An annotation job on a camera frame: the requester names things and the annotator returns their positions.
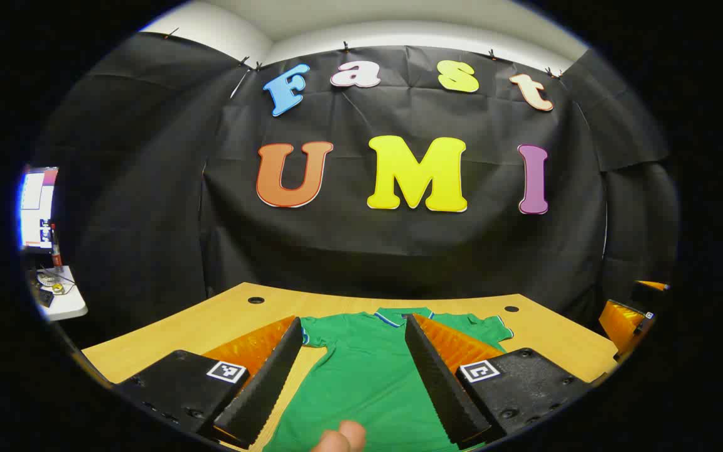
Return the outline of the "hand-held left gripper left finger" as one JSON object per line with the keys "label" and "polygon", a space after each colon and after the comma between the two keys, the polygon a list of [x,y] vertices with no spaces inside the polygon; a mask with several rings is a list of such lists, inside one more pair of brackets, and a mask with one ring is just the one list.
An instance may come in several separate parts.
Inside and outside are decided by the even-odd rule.
{"label": "hand-held left gripper left finger", "polygon": [[301,320],[289,316],[204,354],[170,352],[114,388],[188,434],[249,448],[272,414],[302,341]]}

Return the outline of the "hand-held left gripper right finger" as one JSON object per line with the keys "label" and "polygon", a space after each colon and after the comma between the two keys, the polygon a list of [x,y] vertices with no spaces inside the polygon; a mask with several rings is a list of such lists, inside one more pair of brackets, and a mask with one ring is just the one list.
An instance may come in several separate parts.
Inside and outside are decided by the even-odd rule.
{"label": "hand-held left gripper right finger", "polygon": [[422,315],[405,318],[405,343],[446,435],[459,447],[520,433],[591,389],[530,347],[501,353]]}

